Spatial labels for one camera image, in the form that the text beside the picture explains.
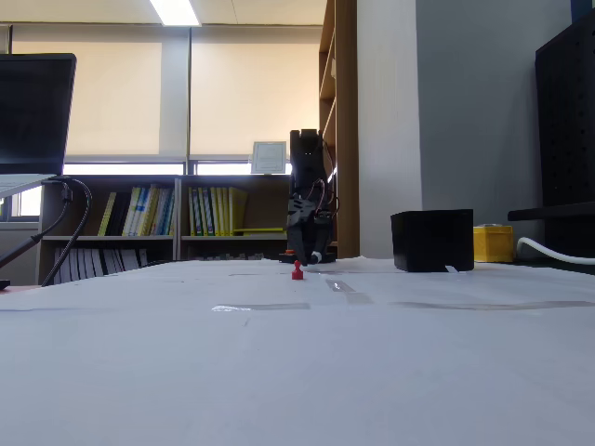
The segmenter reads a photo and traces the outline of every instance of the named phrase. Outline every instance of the framed certificate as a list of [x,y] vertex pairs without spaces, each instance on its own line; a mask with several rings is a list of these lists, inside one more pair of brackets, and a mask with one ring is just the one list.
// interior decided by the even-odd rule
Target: framed certificate
[[253,174],[284,174],[287,163],[287,143],[255,142],[252,153]]

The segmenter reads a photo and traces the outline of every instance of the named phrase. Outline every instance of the bookshelf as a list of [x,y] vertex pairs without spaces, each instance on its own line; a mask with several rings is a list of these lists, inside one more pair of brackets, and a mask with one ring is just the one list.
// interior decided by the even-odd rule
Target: bookshelf
[[[93,195],[93,207],[75,249],[146,250],[149,262],[156,260],[191,260],[198,257],[263,254],[276,259],[287,247],[284,233],[250,236],[192,237],[188,188],[234,187],[248,193],[243,229],[286,228],[289,176],[74,176],[83,181]],[[131,192],[133,187],[160,187],[174,190],[174,235],[98,236],[99,226],[111,192]],[[73,203],[64,220],[44,237],[37,248],[37,283],[51,271],[56,248],[71,239],[85,212],[85,195],[75,185]],[[48,228],[62,210],[61,186],[42,188],[39,230]]]
[[226,255],[263,254],[276,259],[287,247],[283,233],[251,236],[192,237],[189,188],[234,187],[248,193],[243,229],[286,228],[289,176],[184,176],[178,178],[178,258],[192,260]]
[[[131,192],[133,187],[160,187],[176,189],[175,176],[73,176],[91,190],[93,206],[89,220],[73,248],[78,249],[143,249],[149,261],[176,259],[176,236],[98,236],[99,226],[111,192]],[[43,186],[39,230],[45,230],[62,211],[61,186]],[[71,239],[86,209],[85,194],[76,184],[71,186],[73,202],[64,220],[39,243],[37,248],[37,283],[41,284],[55,262],[56,248],[63,248]]]
[[[355,257],[360,254],[357,0],[326,3],[319,86],[320,128],[337,166],[340,199],[332,247],[340,258]],[[330,176],[333,169],[329,164],[326,168]]]

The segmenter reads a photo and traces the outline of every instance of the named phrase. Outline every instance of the ceiling light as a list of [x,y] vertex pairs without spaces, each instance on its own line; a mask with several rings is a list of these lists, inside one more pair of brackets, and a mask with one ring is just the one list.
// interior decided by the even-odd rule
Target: ceiling light
[[165,26],[200,26],[190,0],[151,0]]

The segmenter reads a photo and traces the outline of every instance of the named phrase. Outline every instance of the red chess piece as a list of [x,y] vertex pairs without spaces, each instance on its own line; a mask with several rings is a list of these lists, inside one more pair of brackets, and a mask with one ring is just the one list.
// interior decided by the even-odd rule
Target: red chess piece
[[299,263],[299,260],[296,260],[296,263],[294,263],[294,265],[296,266],[296,270],[292,271],[291,280],[292,281],[303,281],[304,280],[304,271],[299,269],[299,267],[301,267],[301,263]]

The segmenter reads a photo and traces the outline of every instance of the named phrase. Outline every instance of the computer monitor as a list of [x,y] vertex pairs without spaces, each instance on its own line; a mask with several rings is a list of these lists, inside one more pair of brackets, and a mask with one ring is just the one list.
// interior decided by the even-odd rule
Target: computer monitor
[[0,55],[0,175],[61,175],[74,54]]

